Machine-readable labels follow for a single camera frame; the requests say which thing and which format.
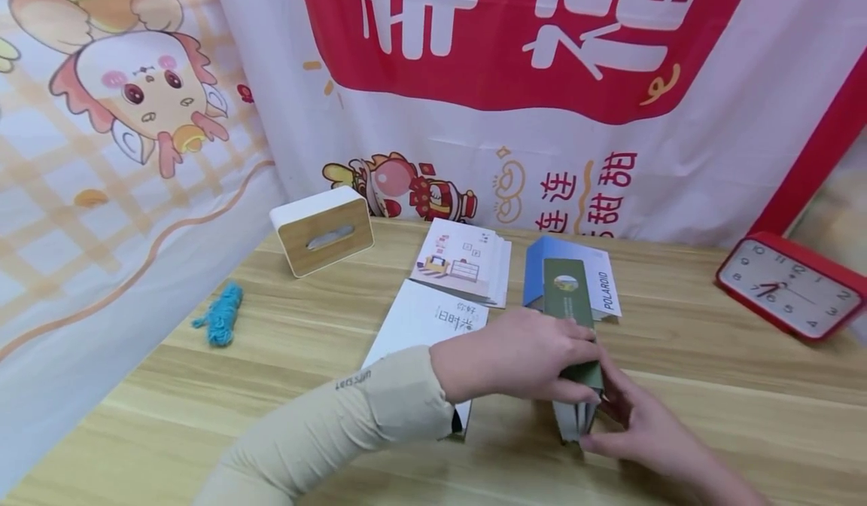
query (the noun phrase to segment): clock hand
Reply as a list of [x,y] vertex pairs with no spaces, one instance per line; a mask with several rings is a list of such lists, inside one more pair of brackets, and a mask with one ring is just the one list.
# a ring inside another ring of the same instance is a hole
[[756,295],[757,299],[761,299],[765,295],[770,295],[770,294],[774,293],[777,289],[780,289],[783,287],[782,282],[775,282],[774,284],[759,284],[759,285],[761,285],[761,287],[763,287],[763,288],[771,287],[771,289],[769,289],[767,291],[763,291],[762,293]]
[[815,302],[812,302],[811,300],[807,299],[804,295],[800,295],[797,291],[795,291],[795,290],[789,288],[788,285],[784,285],[784,286],[783,286],[783,289],[785,289],[786,291],[791,291],[792,294],[797,295],[797,296],[799,296],[801,299],[803,299],[803,300],[809,302],[810,305],[815,305],[815,304],[816,304]]

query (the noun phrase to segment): wooden table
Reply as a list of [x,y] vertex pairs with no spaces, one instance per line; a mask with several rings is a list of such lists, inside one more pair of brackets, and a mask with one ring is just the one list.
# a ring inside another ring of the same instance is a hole
[[[257,417],[360,367],[427,232],[374,226],[374,249],[306,279],[291,279],[269,238],[233,274],[245,288],[234,344],[212,349],[179,325],[5,504],[189,504]],[[525,248],[538,233],[501,233],[515,243],[509,301],[519,304]],[[712,286],[723,251],[586,242],[611,253],[624,317],[599,334],[635,380],[778,504],[865,504],[867,355],[854,340],[815,349],[778,333]],[[549,404],[490,397],[473,405],[465,444],[364,456],[304,504],[674,499],[645,471],[561,447]]]

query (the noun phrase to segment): clock face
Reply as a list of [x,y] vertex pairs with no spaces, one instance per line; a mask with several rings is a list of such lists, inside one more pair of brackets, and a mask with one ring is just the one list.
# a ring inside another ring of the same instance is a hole
[[755,240],[739,245],[719,279],[809,337],[821,337],[861,304],[845,285]]

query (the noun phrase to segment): instruction manual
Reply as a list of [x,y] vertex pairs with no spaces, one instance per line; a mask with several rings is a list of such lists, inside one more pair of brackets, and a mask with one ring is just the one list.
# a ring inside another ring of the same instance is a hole
[[[432,346],[484,328],[488,309],[427,285],[404,280],[361,368],[389,353],[412,346]],[[455,407],[452,436],[463,437],[470,420],[471,401]]]
[[512,243],[495,231],[435,219],[410,278],[496,308],[506,307]]

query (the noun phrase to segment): beige sleeve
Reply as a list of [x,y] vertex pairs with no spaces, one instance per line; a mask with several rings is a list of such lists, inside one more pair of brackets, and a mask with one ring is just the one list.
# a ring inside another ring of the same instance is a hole
[[380,359],[264,416],[223,455],[196,506],[289,506],[365,451],[452,432],[429,348]]

